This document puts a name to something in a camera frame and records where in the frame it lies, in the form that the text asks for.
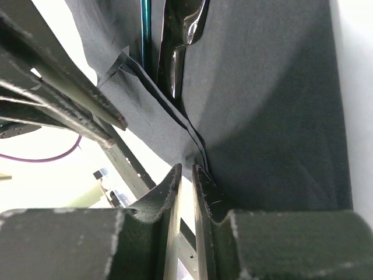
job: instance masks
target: dark gray felt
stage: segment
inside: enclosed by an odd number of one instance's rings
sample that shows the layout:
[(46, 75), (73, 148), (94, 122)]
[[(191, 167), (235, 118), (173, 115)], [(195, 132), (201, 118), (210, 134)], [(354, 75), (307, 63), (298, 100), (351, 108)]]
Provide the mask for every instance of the dark gray felt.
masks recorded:
[[(114, 28), (112, 19), (132, 20), (118, 9), (66, 2), (101, 78), (138, 28)], [(152, 20), (161, 26), (159, 15)], [(167, 104), (139, 88), (137, 77), (117, 72), (101, 91), (131, 131), (190, 178), (193, 139)], [(352, 207), (328, 1), (210, 1), (203, 36), (186, 52), (182, 101), (212, 177), (236, 201), (265, 210)]]

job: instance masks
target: cable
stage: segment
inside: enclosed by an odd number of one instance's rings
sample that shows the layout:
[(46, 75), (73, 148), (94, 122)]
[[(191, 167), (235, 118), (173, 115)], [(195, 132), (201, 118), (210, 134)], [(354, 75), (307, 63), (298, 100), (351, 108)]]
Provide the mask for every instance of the cable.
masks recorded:
[(70, 150), (68, 150), (67, 152), (64, 152), (62, 153), (61, 155), (59, 156), (54, 156), (54, 157), (50, 157), (48, 159), (21, 159), (19, 157), (14, 157), (14, 156), (7, 156), (7, 155), (3, 155), (2, 153), (0, 153), (0, 158), (4, 158), (4, 159), (10, 159), (10, 160), (15, 160), (17, 162), (28, 162), (28, 163), (45, 163), (45, 162), (53, 162), (55, 160), (58, 160), (58, 159), (62, 159), (64, 158), (65, 156), (68, 156), (70, 155), (78, 146), (79, 146), (79, 143), (80, 143), (80, 140), (82, 140), (82, 136), (80, 135), (78, 137), (78, 139), (76, 140), (75, 144), (73, 147), (70, 148)]

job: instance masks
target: black plastic part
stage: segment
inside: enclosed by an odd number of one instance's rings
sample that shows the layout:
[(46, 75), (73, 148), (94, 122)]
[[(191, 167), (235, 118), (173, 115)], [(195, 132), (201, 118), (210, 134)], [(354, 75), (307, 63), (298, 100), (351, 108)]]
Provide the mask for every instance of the black plastic part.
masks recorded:
[(105, 151), (105, 153), (108, 155), (110, 154), (111, 157), (117, 162), (120, 156), (122, 159), (126, 159), (126, 164), (121, 164), (120, 166), (116, 166), (118, 170), (120, 170), (120, 175), (122, 173), (125, 173), (124, 176), (122, 176), (122, 179), (126, 184), (130, 187), (134, 185), (135, 187), (143, 187), (151, 190), (153, 187), (155, 187), (156, 183), (152, 180), (152, 178), (149, 176), (149, 174), (146, 172), (144, 167), (141, 165), (141, 163), (137, 160), (136, 156), (132, 153), (132, 151), (129, 149), (129, 147), (126, 145), (126, 143), (123, 141), (119, 133), (116, 132), (114, 127), (112, 125), (107, 124), (103, 120), (96, 118), (95, 121), (101, 125), (101, 127), (113, 138), (115, 141), (115, 146), (111, 149), (108, 149)]
[(178, 164), (126, 209), (4, 212), (1, 278), (175, 279), (180, 182)]
[(96, 178), (96, 180), (98, 180), (98, 179), (104, 177), (107, 174), (109, 174), (109, 170), (106, 169), (106, 168), (101, 168), (100, 170), (94, 172), (93, 176), (94, 176), (94, 178)]
[(111, 198), (111, 203), (115, 208), (124, 208), (122, 207), (119, 198), (115, 195), (115, 192), (111, 191), (110, 192), (110, 198)]
[(352, 211), (237, 209), (193, 168), (200, 279), (373, 278), (373, 235)]
[(196, 43), (205, 25), (209, 0), (166, 0), (157, 85), (171, 101), (179, 101), (185, 49)]

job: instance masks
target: black cloth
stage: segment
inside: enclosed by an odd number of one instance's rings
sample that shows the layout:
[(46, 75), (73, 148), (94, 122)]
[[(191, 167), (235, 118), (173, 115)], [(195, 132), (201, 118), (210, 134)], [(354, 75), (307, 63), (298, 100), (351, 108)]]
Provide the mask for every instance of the black cloth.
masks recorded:
[[(139, 61), (139, 1), (120, 2), (66, 0), (99, 79), (126, 46)], [(152, 1), (154, 53), (161, 7), (161, 0)], [(128, 24), (135, 27), (123, 27)], [(195, 139), (170, 115), (169, 104), (140, 85), (136, 71), (125, 70), (128, 63), (100, 90), (131, 131), (169, 164), (182, 163), (190, 179), (200, 154)], [(182, 102), (210, 174), (241, 205), (352, 207), (328, 1), (211, 0), (202, 38), (187, 48)]]

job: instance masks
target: teal rod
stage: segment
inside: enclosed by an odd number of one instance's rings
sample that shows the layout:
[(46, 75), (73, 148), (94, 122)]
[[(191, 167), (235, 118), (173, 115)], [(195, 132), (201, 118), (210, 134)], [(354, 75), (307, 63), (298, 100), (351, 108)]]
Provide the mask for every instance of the teal rod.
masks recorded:
[(150, 0), (141, 0), (142, 21), (142, 67), (150, 75), (152, 64), (152, 23), (150, 18)]

